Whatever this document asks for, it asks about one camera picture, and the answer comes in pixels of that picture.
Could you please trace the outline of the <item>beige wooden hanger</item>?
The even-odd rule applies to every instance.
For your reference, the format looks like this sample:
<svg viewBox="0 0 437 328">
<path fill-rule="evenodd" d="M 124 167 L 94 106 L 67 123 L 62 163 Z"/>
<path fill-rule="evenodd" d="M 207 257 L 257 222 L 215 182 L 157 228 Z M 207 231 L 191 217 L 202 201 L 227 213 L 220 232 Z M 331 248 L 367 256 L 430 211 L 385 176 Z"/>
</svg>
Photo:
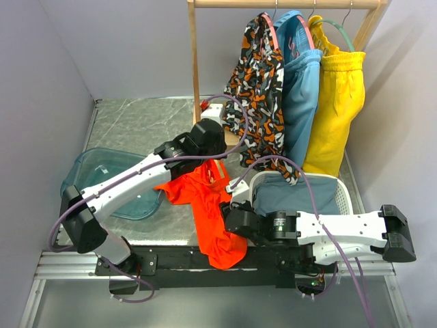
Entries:
<svg viewBox="0 0 437 328">
<path fill-rule="evenodd" d="M 210 183 L 224 180 L 229 182 L 229 175 L 226 171 L 225 165 L 220 160 L 208 161 L 208 180 Z"/>
</svg>

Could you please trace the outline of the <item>orange shorts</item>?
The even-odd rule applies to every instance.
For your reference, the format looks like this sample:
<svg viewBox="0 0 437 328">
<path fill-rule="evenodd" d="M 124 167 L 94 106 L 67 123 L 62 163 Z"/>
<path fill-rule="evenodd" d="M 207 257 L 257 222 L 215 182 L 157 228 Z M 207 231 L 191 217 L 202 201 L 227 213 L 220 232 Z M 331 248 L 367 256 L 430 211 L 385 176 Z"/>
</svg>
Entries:
<svg viewBox="0 0 437 328">
<path fill-rule="evenodd" d="M 231 196 L 225 191 L 230 181 L 210 183 L 208 161 L 193 172 L 161 184 L 155 189 L 164 191 L 173 205 L 191 206 L 201 253 L 208 257 L 212 267 L 225 270 L 232 268 L 245 257 L 247 241 L 225 231 L 219 205 L 231 200 Z"/>
</svg>

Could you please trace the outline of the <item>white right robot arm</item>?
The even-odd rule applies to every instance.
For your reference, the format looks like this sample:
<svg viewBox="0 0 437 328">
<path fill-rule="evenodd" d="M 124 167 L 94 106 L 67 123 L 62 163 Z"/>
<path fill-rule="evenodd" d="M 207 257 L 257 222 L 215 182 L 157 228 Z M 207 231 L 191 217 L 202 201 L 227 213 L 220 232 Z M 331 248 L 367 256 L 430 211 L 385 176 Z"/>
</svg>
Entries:
<svg viewBox="0 0 437 328">
<path fill-rule="evenodd" d="M 302 211 L 256 214 L 249 202 L 219 206 L 226 232 L 254 246 L 239 269 L 276 269 L 313 275 L 322 267 L 360 256 L 379 255 L 386 262 L 417 259 L 408 220 L 390 204 L 359 215 L 314 215 Z"/>
</svg>

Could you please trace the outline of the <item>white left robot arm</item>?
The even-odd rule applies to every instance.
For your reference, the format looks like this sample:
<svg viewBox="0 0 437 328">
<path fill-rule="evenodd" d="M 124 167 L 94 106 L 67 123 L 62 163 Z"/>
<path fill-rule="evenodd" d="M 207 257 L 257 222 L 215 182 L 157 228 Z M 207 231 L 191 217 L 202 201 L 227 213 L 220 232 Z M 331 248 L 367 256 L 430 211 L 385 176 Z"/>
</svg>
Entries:
<svg viewBox="0 0 437 328">
<path fill-rule="evenodd" d="M 122 275 L 136 271 L 139 260 L 129 242 L 107 230 L 102 221 L 138 195 L 193 172 L 226 148 L 221 125 L 202 119 L 122 173 L 83 190 L 68 187 L 61 201 L 62 225 L 76 252 L 94 252 Z"/>
</svg>

